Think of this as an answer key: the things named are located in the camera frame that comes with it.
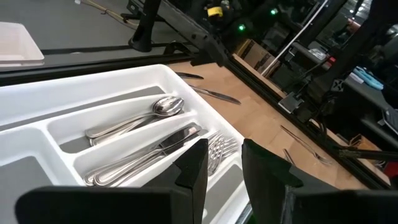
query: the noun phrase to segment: white cutlery tray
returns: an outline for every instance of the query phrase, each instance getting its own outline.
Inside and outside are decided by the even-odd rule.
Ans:
[[[149,112],[153,102],[163,96],[182,97],[185,100],[183,113],[148,124],[97,146],[90,147],[86,142],[85,130]],[[234,137],[239,145],[242,145],[244,139],[164,65],[5,86],[0,88],[0,102],[0,182],[7,181],[1,177],[2,168],[33,157],[51,184],[85,186],[82,177],[89,170],[142,149],[192,122],[209,130],[203,138],[220,130],[225,135]],[[143,186],[163,172],[197,140],[199,138],[186,143],[121,187]],[[223,161],[217,172],[208,179],[208,191],[232,166],[238,166],[241,172],[241,151]],[[30,185],[40,185],[31,184],[31,179],[34,177],[23,178],[22,183],[26,187],[20,189],[20,192],[13,192],[13,200],[30,190]],[[0,184],[0,198],[10,191],[13,190]],[[243,180],[227,198],[209,223],[235,223],[249,202]],[[7,211],[0,211],[0,215],[2,213],[7,215]]]

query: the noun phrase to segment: blue object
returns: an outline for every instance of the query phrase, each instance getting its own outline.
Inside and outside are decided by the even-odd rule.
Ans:
[[[381,82],[379,82],[377,79],[375,79],[372,73],[365,71],[365,69],[361,67],[356,67],[353,73],[357,75],[359,78],[361,78],[370,87],[373,87],[377,90],[382,90],[384,88],[384,85]]]

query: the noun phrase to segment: spoon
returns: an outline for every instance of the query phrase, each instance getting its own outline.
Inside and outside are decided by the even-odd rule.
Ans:
[[[110,133],[111,131],[114,131],[122,126],[132,123],[138,119],[145,118],[146,116],[158,116],[160,118],[168,118],[170,116],[178,114],[182,110],[183,106],[184,100],[182,98],[175,96],[166,96],[157,100],[153,104],[151,113],[140,114],[118,124],[91,128],[89,130],[86,130],[86,136],[89,138],[97,138],[104,134]]]

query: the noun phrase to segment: knife blade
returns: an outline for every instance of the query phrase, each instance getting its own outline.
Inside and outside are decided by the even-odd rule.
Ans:
[[[192,78],[192,79],[205,79],[200,75],[189,74],[185,72],[176,72],[176,74],[181,78]]]
[[[239,100],[237,100],[237,99],[235,99],[235,98],[233,98],[231,96],[227,96],[227,95],[224,95],[222,93],[217,93],[217,92],[210,91],[210,90],[201,89],[201,88],[198,88],[198,87],[195,87],[195,86],[191,86],[191,85],[189,85],[189,86],[191,88],[193,88],[198,93],[206,94],[206,95],[209,95],[209,96],[212,96],[212,97],[215,97],[215,98],[219,98],[221,100],[228,101],[230,103],[235,103],[237,105],[241,104],[241,102]]]

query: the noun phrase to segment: yellow label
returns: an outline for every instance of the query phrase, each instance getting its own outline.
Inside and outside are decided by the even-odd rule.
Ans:
[[[207,14],[209,17],[214,15],[223,16],[223,9],[221,7],[212,7],[207,9]]]

